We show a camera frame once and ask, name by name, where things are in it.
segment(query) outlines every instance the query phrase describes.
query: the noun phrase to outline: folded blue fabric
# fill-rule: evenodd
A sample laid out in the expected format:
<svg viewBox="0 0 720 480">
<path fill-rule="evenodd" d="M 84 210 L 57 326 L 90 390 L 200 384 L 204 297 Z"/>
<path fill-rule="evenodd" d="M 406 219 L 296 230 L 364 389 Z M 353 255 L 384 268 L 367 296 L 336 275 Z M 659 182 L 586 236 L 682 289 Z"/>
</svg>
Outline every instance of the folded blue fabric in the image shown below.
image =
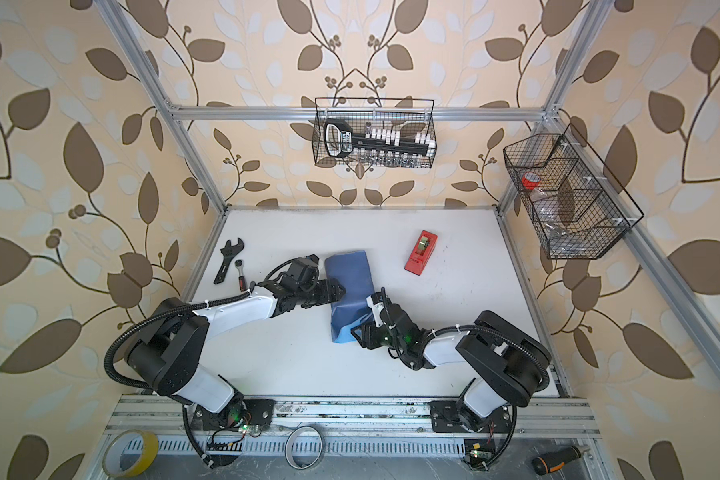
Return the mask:
<svg viewBox="0 0 720 480">
<path fill-rule="evenodd" d="M 331 338 L 334 343 L 354 342 L 350 330 L 373 318 L 365 299 L 374 293 L 365 251 L 326 258 L 326 276 L 341 283 L 347 293 L 331 304 Z"/>
</svg>

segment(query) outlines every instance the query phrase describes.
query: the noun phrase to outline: black and orange screwdriver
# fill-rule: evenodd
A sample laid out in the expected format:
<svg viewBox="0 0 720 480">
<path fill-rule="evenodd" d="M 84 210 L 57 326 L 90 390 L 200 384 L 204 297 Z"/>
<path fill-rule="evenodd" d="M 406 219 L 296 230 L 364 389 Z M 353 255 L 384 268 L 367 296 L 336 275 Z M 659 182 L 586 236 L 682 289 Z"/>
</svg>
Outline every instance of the black and orange screwdriver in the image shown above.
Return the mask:
<svg viewBox="0 0 720 480">
<path fill-rule="evenodd" d="M 542 456 L 537 456 L 530 461 L 530 464 L 534 467 L 534 471 L 538 475 L 547 475 L 547 473 L 556 472 L 565 466 L 565 464 L 581 458 L 589 449 L 589 447 L 566 447 L 558 452 L 550 452 Z"/>
</svg>

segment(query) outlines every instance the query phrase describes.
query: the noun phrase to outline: white work surface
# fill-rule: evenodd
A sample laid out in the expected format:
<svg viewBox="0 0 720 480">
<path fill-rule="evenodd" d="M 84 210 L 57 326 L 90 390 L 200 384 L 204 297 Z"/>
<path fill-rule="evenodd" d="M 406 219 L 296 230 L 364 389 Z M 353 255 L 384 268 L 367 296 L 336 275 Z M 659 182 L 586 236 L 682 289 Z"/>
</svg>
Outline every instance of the white work surface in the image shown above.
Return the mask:
<svg viewBox="0 0 720 480">
<path fill-rule="evenodd" d="M 404 269 L 422 230 L 438 236 L 421 276 Z M 237 269 L 214 285 L 219 249 L 242 238 L 236 257 L 246 281 L 260 282 L 295 256 L 365 250 L 376 291 L 424 329 L 472 323 L 492 310 L 522 331 L 538 334 L 492 210 L 232 210 L 194 301 L 240 292 Z M 200 362 L 245 395 L 457 396 L 476 372 L 466 362 L 414 372 L 387 349 L 333 343 L 330 305 L 301 307 L 250 322 L 208 341 Z M 537 396 L 555 396 L 550 384 Z"/>
</svg>

